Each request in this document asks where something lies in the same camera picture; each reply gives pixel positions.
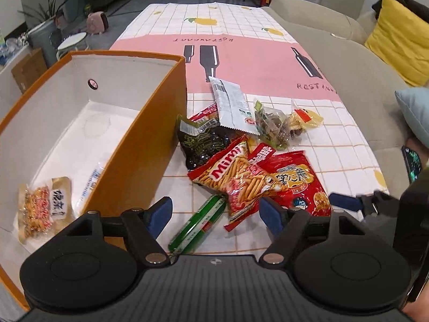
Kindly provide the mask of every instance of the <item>sofa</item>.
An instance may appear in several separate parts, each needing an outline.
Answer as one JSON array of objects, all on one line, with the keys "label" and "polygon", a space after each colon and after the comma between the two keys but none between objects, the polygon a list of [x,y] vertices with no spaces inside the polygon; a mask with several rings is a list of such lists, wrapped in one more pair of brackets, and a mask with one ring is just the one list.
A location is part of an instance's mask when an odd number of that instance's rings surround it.
[{"label": "sofa", "polygon": [[316,62],[355,119],[378,160],[390,194],[409,186],[401,147],[412,135],[395,91],[409,87],[364,43],[377,21],[369,12],[358,20],[304,0],[272,0],[263,9]]}]

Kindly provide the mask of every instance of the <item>white stool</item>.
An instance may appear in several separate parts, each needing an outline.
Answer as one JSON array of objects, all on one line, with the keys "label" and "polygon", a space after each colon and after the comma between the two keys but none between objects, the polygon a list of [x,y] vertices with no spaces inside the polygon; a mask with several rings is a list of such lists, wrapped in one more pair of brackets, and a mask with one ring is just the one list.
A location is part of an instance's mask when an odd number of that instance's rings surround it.
[{"label": "white stool", "polygon": [[60,60],[71,50],[89,50],[89,46],[85,40],[86,33],[80,32],[66,38],[57,49],[57,60]]}]

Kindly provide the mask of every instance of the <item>green wrapped snack stick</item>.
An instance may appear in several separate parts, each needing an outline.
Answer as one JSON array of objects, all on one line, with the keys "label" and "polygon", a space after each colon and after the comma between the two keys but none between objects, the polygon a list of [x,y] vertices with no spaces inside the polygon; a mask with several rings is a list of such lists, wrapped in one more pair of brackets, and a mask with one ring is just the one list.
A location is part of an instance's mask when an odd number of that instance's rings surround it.
[{"label": "green wrapped snack stick", "polygon": [[222,196],[209,198],[173,237],[168,245],[169,251],[174,254],[189,253],[219,219],[226,206],[227,202]]}]

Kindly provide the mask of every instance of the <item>phone screen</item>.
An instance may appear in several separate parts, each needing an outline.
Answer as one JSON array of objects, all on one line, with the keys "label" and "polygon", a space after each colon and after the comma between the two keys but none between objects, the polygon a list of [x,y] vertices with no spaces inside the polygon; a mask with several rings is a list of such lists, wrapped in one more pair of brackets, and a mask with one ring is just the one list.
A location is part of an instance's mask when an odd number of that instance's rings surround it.
[{"label": "phone screen", "polygon": [[422,171],[422,163],[420,162],[419,155],[406,146],[402,147],[402,154],[404,155],[405,165],[407,167],[408,179],[410,179],[410,183],[412,183]]}]

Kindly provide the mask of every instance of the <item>yellow pillow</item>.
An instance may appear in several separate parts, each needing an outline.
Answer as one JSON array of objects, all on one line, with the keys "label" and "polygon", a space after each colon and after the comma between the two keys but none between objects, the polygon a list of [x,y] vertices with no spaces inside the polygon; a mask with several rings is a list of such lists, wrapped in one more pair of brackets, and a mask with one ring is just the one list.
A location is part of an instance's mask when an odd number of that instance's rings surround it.
[{"label": "yellow pillow", "polygon": [[383,0],[365,47],[411,86],[421,87],[429,80],[429,24],[396,0]]}]

